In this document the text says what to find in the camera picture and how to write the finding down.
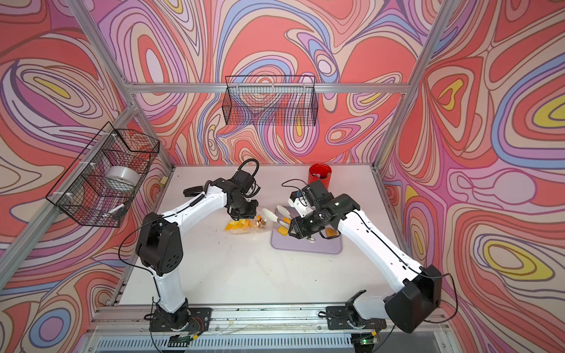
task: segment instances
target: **red container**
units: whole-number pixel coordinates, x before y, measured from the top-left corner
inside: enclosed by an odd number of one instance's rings
[[[314,164],[308,170],[308,184],[316,180],[321,181],[325,188],[329,190],[329,179],[332,177],[332,169],[327,164]]]

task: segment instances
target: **cable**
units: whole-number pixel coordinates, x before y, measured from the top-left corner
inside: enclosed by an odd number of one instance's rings
[[[253,196],[257,195],[259,193],[259,190],[261,190],[260,186],[257,186],[257,180],[253,179],[253,184],[251,185],[251,187],[253,188],[250,194],[245,195],[244,197],[250,199]]]
[[[129,263],[129,262],[126,262],[124,259],[122,259],[122,258],[121,258],[121,247],[124,246],[125,241],[126,241],[129,237],[131,237],[132,235],[134,235],[135,232],[137,232],[137,231],[140,230],[141,228],[145,227],[146,225],[152,224],[152,223],[155,222],[155,221],[160,221],[160,220],[163,220],[163,219],[168,218],[168,217],[176,216],[176,215],[178,215],[179,213],[183,212],[185,209],[187,209],[187,208],[189,208],[189,207],[192,207],[192,206],[194,206],[195,204],[197,204],[197,203],[198,203],[199,201],[201,201],[204,197],[205,197],[204,194],[200,194],[199,197],[195,198],[191,203],[188,204],[188,206],[186,206],[186,207],[183,208],[182,210],[177,211],[177,212],[175,212],[175,213],[172,213],[172,214],[170,214],[170,215],[168,215],[168,216],[161,216],[161,217],[159,217],[159,218],[156,218],[156,219],[154,219],[154,220],[151,220],[151,221],[149,221],[149,222],[147,222],[147,223],[144,223],[144,224],[140,225],[139,227],[137,227],[133,232],[131,232],[127,237],[125,237],[124,240],[121,241],[121,244],[120,244],[120,246],[118,247],[118,259],[120,259],[120,261],[123,262],[123,263],[126,264],[126,265],[129,265],[129,266],[132,266],[132,267],[136,267],[136,268],[141,268],[142,270],[145,270],[145,271],[151,273],[151,276],[153,276],[153,272],[151,272],[148,268],[131,264],[131,263]]]
[[[451,278],[451,284],[453,285],[453,291],[454,291],[454,293],[455,293],[455,312],[453,313],[453,315],[451,315],[450,317],[448,317],[447,319],[442,320],[442,321],[429,321],[429,320],[424,320],[424,321],[427,322],[427,323],[430,323],[430,324],[443,324],[443,323],[446,323],[446,322],[448,322],[449,320],[453,319],[453,318],[455,317],[455,315],[457,315],[457,312],[459,311],[459,299],[458,299],[458,295],[457,295],[457,288],[455,288],[455,280],[453,279],[453,275],[451,275],[451,273],[448,272],[448,273],[442,274],[441,276],[431,277],[431,276],[427,276],[427,275],[425,275],[425,274],[422,274],[422,273],[420,273],[420,272],[414,270],[413,268],[411,268],[410,266],[408,266],[408,264],[407,264],[404,260],[402,260],[402,258],[401,258],[400,256],[398,256],[398,254],[397,254],[394,250],[392,250],[392,248],[391,248],[383,239],[381,239],[381,237],[379,237],[379,235],[378,235],[377,233],[373,232],[373,230],[371,229],[371,227],[369,227],[369,226],[367,225],[367,223],[365,223],[365,221],[363,220],[363,218],[361,217],[360,214],[358,214],[358,213],[357,213],[356,211],[354,211],[354,210],[353,210],[352,212],[353,212],[354,214],[356,214],[356,215],[359,217],[359,219],[361,219],[361,222],[363,222],[363,224],[365,225],[365,227],[367,227],[367,229],[368,229],[371,233],[373,233],[381,242],[383,242],[383,244],[394,254],[394,256],[396,256],[396,257],[398,258],[398,260],[400,260],[400,262],[402,262],[402,263],[405,265],[405,267],[408,268],[410,271],[416,273],[416,274],[419,275],[419,276],[422,276],[422,277],[424,277],[424,278],[430,278],[430,279],[432,279],[432,280],[436,280],[436,279],[439,279],[439,278],[444,278],[444,277],[446,277],[446,276],[449,276],[449,277]]]
[[[381,349],[381,347],[385,344],[386,340],[392,335],[392,331],[395,328],[396,328],[396,324],[394,326],[392,326],[392,329],[390,330],[389,334],[385,337],[385,339],[383,339],[383,341],[381,343],[379,343],[379,346],[377,347],[377,349],[373,350],[373,352],[376,352],[379,349]]]
[[[190,316],[188,319],[189,320],[192,319],[194,321],[196,321],[196,319],[199,319],[200,323],[202,322],[202,320],[199,317]],[[199,332],[204,332],[204,327],[200,326],[200,323],[198,321],[196,321],[196,323],[198,324],[198,331],[196,331],[196,334],[198,334]]]
[[[453,315],[451,315],[450,317],[448,317],[445,320],[441,320],[441,321],[429,321],[429,320],[424,320],[427,323],[430,324],[443,324],[448,322],[449,320],[453,319],[455,317],[455,315],[457,315],[457,312],[459,311],[459,300],[458,300],[458,295],[457,295],[457,288],[455,288],[455,280],[453,279],[453,276],[451,275],[451,273],[446,273],[445,275],[443,275],[442,277],[445,277],[449,275],[449,278],[451,278],[451,284],[453,285],[453,291],[455,292],[455,312],[453,313]]]
[[[379,235],[378,235],[377,233],[373,232],[373,230],[371,229],[371,227],[369,227],[369,226],[367,225],[367,223],[365,223],[365,220],[363,220],[363,218],[361,217],[360,214],[358,214],[358,213],[357,213],[356,211],[354,211],[354,210],[353,210],[352,212],[353,212],[354,214],[356,214],[356,215],[359,217],[359,219],[361,220],[361,222],[363,222],[363,224],[365,225],[365,227],[367,227],[367,229],[368,229],[371,233],[373,233],[373,234],[394,254],[394,256],[396,256],[396,257],[398,258],[398,260],[400,260],[400,262],[402,262],[406,267],[408,267],[408,264],[407,264],[404,260],[402,260],[402,258],[401,258],[400,256],[398,256],[398,254],[396,253],[396,251],[392,250],[392,248],[391,248],[383,239],[381,239],[381,237],[379,237]]]
[[[289,180],[283,182],[283,183],[281,184],[281,186],[283,186],[283,187],[285,187],[285,188],[295,188],[295,189],[297,189],[297,190],[300,192],[300,195],[302,196],[302,200],[300,200],[300,196],[299,196],[298,193],[297,193],[298,200],[300,201],[300,203],[301,203],[304,207],[308,207],[308,204],[306,203],[306,199],[304,198],[304,193],[302,192],[302,190],[301,190],[299,187],[294,186],[294,185],[285,185],[287,182],[289,182],[289,181],[295,181],[295,180],[297,180],[297,181],[302,181],[306,186],[308,186],[308,183],[307,183],[306,181],[302,180],[302,179],[289,179]]]
[[[318,233],[320,233],[320,236],[321,236],[322,238],[324,238],[324,239],[336,239],[336,238],[339,238],[339,237],[341,236],[341,232],[340,232],[339,230],[338,230],[337,232],[338,232],[339,234],[336,235],[336,236],[333,236],[333,237],[325,237],[325,236],[321,233],[321,230],[318,231]]]
[[[244,165],[249,163],[249,162],[255,162],[255,171],[253,172],[253,174],[251,174],[252,177],[255,177],[255,174],[257,174],[257,172],[259,171],[259,161],[256,160],[255,158],[249,158],[249,159],[244,160],[244,162],[240,164],[240,167],[237,168],[237,170],[240,171],[241,168],[243,168]]]
[[[154,297],[151,297],[151,319],[149,320],[149,336],[151,336],[151,342],[153,343],[153,347],[155,347],[155,349],[159,353],[163,353],[163,351],[160,350],[159,347],[157,347],[157,345],[155,344],[155,340],[153,339],[153,333],[151,332],[151,322],[153,321],[153,304],[157,304],[161,300],[159,299],[158,301],[155,301],[154,299],[155,299]]]
[[[320,319],[327,319],[328,317],[331,317],[332,319],[345,319],[347,317],[347,315],[337,316],[337,315],[334,315],[334,314],[330,314],[329,312],[320,311],[318,313],[318,317]]]

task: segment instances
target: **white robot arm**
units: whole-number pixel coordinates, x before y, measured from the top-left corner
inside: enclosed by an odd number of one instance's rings
[[[252,175],[241,170],[251,161],[257,164]],[[181,236],[222,207],[226,207],[235,220],[254,218],[258,203],[250,198],[260,189],[254,178],[258,168],[256,160],[247,160],[229,180],[219,178],[207,182],[204,187],[186,189],[185,195],[195,196],[194,199],[162,215],[150,213],[144,218],[146,225],[141,228],[136,253],[153,274],[157,286],[160,299],[155,315],[160,326],[183,330],[190,319],[177,269],[182,259]],[[361,291],[350,300],[351,305],[346,303],[346,314],[353,326],[359,326],[356,323],[366,319],[390,318],[409,333],[439,306],[440,272],[434,266],[423,268],[404,254],[348,195],[334,198],[320,181],[316,181],[291,193],[289,204],[300,214],[291,220],[290,236],[310,238],[331,226],[351,239],[389,283],[391,295],[371,295]]]
[[[390,285],[389,293],[361,291],[351,299],[352,305],[346,305],[346,311],[349,310],[347,314],[354,326],[362,319],[391,319],[410,333],[439,307],[441,273],[434,266],[423,268],[401,251],[348,195],[334,198],[320,181],[315,181],[291,193],[289,205],[300,214],[290,222],[290,236],[310,238],[331,226],[353,241]]]
[[[256,164],[253,174],[242,170],[249,162]],[[229,180],[219,178],[208,181],[205,186],[186,189],[185,196],[194,196],[190,201],[162,215],[151,212],[145,216],[136,253],[153,274],[159,294],[155,315],[167,329],[183,330],[190,319],[177,268],[182,260],[181,237],[197,222],[222,207],[228,209],[234,220],[255,218],[258,202],[251,197],[260,189],[255,183],[258,169],[259,162],[248,159]]]

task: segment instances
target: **vent grille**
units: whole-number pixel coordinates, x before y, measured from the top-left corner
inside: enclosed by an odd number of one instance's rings
[[[168,337],[154,337],[161,350],[207,350],[236,349],[252,350],[260,348],[351,348],[351,335],[343,333],[322,334],[241,334],[241,335],[203,335],[189,346],[171,344]],[[155,351],[149,336],[101,337],[96,352],[105,351]]]

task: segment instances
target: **patterned wallpaper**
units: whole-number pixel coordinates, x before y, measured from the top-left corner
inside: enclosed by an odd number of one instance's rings
[[[64,0],[0,1],[0,252],[107,121],[124,109]],[[139,127],[131,122],[130,128]],[[70,352],[123,271],[117,247],[152,208],[157,159],[120,229],[64,215],[0,292],[0,352]],[[134,239],[124,249],[133,251]]]
[[[312,74],[407,82],[437,1],[151,1],[90,6],[132,82]],[[399,95],[321,94],[312,127],[226,127],[221,94],[140,94],[176,164],[372,162]]]
[[[462,1],[380,166],[463,352],[565,351],[564,76],[564,2]]]
[[[90,43],[58,0],[2,4],[1,252],[85,144],[124,107]]]
[[[430,0],[88,4],[131,82],[225,82],[264,72],[355,83],[396,73],[393,82],[407,82],[439,7]]]
[[[225,125],[221,94],[138,94],[174,164],[370,163],[399,94],[336,94],[315,127]]]

